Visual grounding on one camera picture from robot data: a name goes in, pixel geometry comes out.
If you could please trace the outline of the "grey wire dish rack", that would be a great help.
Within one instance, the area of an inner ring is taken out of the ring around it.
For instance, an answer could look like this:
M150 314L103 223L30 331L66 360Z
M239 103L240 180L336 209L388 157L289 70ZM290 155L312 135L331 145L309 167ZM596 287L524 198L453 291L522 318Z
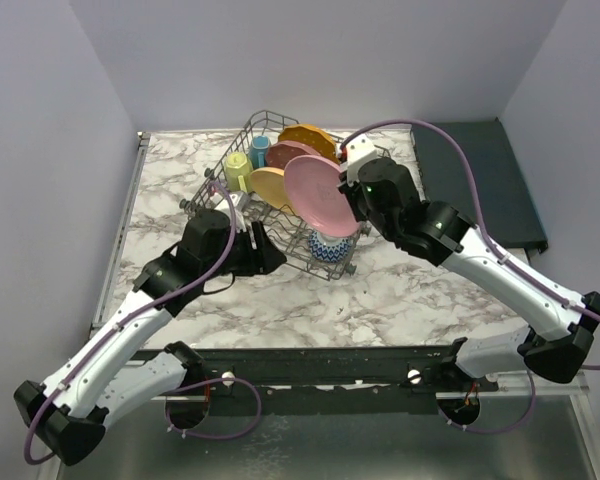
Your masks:
M217 181L223 186L228 185L224 163L229 155L234 152L247 153L252 140L260 135L275 141L284 128L297 123L298 120L295 118L266 109L252 114L222 156L204 170L203 181L198 190L191 197L182 199L179 208L190 217L195 216L203 208L212 208L216 203L213 199L216 193L213 183ZM263 223L269 238L287 256L289 266L327 281L338 280L345 274L352 275L356 272L357 266L353 262L356 244L362 235L367 235L371 231L369 224L361 224L358 231L350 237L350 249L344 258L337 263L329 264L318 260L310 253L309 237L312 228L300 217L293 215L289 209L276 209L252 193L250 200L242 208L242 214L247 226L250 226L253 221Z

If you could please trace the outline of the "blue floral mug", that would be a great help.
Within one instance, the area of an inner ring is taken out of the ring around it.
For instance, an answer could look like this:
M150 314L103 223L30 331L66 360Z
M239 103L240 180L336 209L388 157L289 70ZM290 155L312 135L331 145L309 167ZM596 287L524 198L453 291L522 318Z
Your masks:
M254 136L249 149L249 159L254 170L267 166L266 155L271 142L267 136Z

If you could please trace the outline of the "brown plate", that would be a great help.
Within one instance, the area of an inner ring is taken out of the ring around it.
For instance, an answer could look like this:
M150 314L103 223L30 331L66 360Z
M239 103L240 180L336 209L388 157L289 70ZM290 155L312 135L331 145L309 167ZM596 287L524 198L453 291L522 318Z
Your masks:
M273 144L268 149L265 160L268 167L284 170L291 160L302 155L320 156L320 153L314 148L301 142L283 140Z

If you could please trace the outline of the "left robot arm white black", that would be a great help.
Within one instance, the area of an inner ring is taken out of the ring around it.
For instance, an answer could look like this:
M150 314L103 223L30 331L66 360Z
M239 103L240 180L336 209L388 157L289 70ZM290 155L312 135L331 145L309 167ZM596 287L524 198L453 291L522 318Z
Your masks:
M41 440L51 457L66 465L85 459L107 429L156 395L208 396L212 385L238 378L211 377L203 359L182 342L167 345L154 359L130 372L124 366L139 348L191 302L216 276L268 275L287 258L254 221L240 228L233 210L203 210L190 219L182 238L148 262L110 320L71 359L43 382L23 382L14 400L28 427L25 461Z

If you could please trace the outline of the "red patterned bowl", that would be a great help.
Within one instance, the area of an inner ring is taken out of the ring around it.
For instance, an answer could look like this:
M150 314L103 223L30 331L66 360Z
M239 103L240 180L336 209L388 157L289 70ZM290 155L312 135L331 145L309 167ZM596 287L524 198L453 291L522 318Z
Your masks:
M351 248L352 241L348 237L327 237L318 231L312 231L308 237L310 254L323 263L340 263L347 257Z

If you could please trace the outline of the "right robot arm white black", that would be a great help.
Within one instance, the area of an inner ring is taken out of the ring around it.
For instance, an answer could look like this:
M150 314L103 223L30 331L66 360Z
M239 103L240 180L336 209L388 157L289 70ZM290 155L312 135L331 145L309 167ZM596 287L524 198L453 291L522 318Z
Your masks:
M344 164L339 191L356 219L409 255L458 274L525 320L525 327L459 339L440 379L460 392L492 373L527 369L567 384L582 369L600 316L600 294L569 290L507 256L483 230L445 202L421 200L407 167L388 157Z

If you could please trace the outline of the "yellow green mug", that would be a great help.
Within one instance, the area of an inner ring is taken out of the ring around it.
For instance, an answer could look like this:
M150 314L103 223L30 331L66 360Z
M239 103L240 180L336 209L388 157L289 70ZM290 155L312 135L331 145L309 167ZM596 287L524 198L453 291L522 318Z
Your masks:
M243 152L233 152L228 155L224 163L224 173L227 188L231 192L242 191L247 194L253 191L250 176L252 164Z

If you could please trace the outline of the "pink round bear plate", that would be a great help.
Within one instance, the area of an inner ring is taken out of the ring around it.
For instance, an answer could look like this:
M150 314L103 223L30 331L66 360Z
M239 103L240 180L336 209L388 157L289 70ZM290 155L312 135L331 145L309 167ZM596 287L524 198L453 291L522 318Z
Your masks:
M338 190L339 167L317 155L300 155L284 169L284 188L292 209L310 227L337 238L359 228L346 197Z

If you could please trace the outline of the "yellow pink rimmed plate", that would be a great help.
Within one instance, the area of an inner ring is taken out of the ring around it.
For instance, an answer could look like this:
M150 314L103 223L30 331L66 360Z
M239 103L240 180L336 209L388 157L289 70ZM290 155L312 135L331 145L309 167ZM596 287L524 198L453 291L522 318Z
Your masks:
M294 215L291 201L284 186L284 171L279 168L263 167L250 176L253 192L271 207Z

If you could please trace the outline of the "orange polka dot plate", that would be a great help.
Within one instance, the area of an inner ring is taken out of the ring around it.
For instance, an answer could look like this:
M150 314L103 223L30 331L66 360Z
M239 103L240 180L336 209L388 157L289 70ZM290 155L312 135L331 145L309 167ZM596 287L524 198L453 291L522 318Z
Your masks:
M336 142L321 128L310 124L295 124L286 127L278 136L279 141L295 141L307 145L324 158L338 163Z

